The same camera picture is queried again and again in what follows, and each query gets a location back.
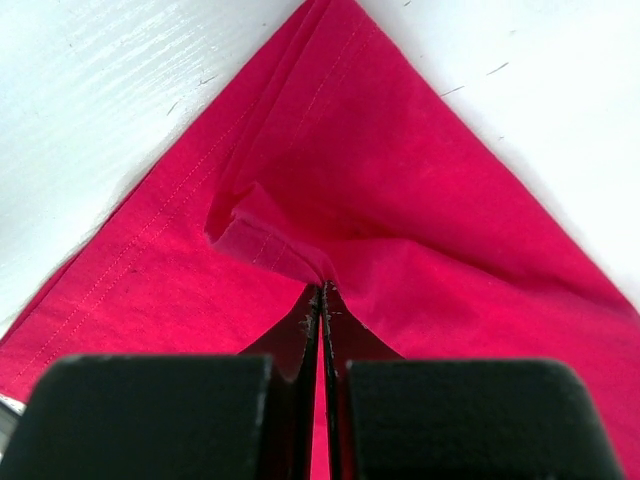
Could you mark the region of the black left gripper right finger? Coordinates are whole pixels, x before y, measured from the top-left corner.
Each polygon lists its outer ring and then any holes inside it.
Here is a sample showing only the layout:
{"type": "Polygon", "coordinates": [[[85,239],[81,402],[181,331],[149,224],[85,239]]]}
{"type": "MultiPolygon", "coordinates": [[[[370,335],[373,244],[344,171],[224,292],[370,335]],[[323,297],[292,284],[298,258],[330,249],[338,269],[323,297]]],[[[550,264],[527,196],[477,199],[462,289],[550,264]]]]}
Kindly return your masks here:
{"type": "Polygon", "coordinates": [[[334,479],[620,479],[581,379],[550,359],[407,360],[321,290],[334,479]]]}

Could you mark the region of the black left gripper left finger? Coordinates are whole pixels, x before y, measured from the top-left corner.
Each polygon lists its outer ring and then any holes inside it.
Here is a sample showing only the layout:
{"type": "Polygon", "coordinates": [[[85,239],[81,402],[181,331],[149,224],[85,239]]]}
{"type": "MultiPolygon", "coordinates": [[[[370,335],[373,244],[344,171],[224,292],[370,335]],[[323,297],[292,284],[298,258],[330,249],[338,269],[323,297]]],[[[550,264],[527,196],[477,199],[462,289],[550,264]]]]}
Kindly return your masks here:
{"type": "Polygon", "coordinates": [[[5,479],[306,479],[320,290],[236,355],[86,355],[38,381],[5,479]]]}

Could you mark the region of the pink t shirt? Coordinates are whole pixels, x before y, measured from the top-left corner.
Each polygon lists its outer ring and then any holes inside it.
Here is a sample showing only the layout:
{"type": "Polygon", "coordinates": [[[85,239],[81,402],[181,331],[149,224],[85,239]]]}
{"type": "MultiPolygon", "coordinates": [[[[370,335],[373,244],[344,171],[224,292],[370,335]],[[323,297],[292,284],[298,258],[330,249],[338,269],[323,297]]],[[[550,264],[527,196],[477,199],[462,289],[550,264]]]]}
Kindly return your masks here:
{"type": "Polygon", "coordinates": [[[639,316],[353,1],[308,1],[1,342],[29,396],[73,353],[236,352],[306,283],[408,357],[561,360],[639,475],[639,316]]]}

